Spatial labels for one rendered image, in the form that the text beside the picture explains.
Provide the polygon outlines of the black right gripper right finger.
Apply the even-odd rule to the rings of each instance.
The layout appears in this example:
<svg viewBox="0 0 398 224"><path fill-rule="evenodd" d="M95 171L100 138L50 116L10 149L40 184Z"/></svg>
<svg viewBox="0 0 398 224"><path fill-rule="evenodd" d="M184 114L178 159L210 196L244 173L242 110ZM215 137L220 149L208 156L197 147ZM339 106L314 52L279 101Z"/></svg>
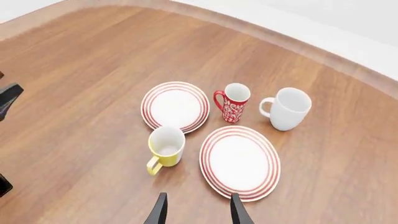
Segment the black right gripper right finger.
<svg viewBox="0 0 398 224"><path fill-rule="evenodd" d="M231 194L231 218L233 224L254 224L238 194Z"/></svg>

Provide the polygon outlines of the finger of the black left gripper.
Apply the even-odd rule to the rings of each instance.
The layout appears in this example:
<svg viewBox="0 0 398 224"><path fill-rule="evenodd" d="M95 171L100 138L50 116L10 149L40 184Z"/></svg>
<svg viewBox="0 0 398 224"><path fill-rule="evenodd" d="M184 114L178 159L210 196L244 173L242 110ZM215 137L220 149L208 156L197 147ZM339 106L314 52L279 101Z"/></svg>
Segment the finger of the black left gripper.
<svg viewBox="0 0 398 224"><path fill-rule="evenodd" d="M0 174L0 197L6 195L10 190L12 190L12 184Z"/></svg>
<svg viewBox="0 0 398 224"><path fill-rule="evenodd" d="M0 121L3 121L13 102L23 93L24 89L17 83L0 88Z"/></svg>

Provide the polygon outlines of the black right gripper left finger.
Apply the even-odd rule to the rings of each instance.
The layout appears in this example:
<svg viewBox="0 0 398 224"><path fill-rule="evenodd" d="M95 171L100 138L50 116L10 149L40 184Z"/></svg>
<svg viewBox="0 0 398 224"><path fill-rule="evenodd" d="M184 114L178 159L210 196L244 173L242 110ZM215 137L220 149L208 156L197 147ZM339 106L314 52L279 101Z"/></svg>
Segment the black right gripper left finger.
<svg viewBox="0 0 398 224"><path fill-rule="evenodd" d="M161 192L151 213L143 224L165 224L167 218L167 209L167 193Z"/></svg>

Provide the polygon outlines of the white plate with red rings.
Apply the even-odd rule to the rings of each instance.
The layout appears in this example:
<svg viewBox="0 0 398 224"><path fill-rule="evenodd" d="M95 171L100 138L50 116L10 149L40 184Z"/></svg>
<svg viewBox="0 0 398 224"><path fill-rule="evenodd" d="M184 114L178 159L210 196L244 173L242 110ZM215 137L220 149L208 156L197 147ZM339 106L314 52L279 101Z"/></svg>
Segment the white plate with red rings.
<svg viewBox="0 0 398 224"><path fill-rule="evenodd" d="M152 129L174 126L188 134L202 126L210 115L205 93L187 82L165 82L148 91L141 102L141 116Z"/></svg>
<svg viewBox="0 0 398 224"><path fill-rule="evenodd" d="M268 196L281 173L270 141L245 126L224 126L209 134L201 145L199 165L215 192L226 198L238 194L243 202Z"/></svg>

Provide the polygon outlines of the yellow and white mug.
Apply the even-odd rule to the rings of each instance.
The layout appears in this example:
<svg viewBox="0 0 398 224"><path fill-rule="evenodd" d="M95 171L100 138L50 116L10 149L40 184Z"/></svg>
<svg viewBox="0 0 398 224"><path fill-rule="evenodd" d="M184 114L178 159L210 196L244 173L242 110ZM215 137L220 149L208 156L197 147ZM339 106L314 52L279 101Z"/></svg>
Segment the yellow and white mug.
<svg viewBox="0 0 398 224"><path fill-rule="evenodd" d="M148 147L152 158L147 163L147 172L156 175L162 167L176 166L185 148L185 135L179 128L161 126L156 128L148 138Z"/></svg>

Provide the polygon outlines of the red white patterned mug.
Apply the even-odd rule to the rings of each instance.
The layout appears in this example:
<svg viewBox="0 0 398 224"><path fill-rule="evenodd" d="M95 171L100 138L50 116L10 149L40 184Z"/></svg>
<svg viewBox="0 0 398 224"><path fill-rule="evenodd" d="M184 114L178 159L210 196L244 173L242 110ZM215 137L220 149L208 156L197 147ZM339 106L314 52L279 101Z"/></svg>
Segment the red white patterned mug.
<svg viewBox="0 0 398 224"><path fill-rule="evenodd" d="M230 83L223 91L215 91L213 101L220 109L227 123L240 121L243 111L250 99L250 89L241 83Z"/></svg>

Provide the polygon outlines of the plain white mug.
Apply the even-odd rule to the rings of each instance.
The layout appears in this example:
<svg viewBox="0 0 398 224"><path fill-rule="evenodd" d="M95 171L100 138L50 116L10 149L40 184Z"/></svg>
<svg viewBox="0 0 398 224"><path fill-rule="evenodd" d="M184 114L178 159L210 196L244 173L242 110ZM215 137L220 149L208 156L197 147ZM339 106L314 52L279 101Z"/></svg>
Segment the plain white mug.
<svg viewBox="0 0 398 224"><path fill-rule="evenodd" d="M298 126L312 107L311 98L302 90L293 87L280 89L275 97L261 100L259 112L270 119L279 131L288 131Z"/></svg>

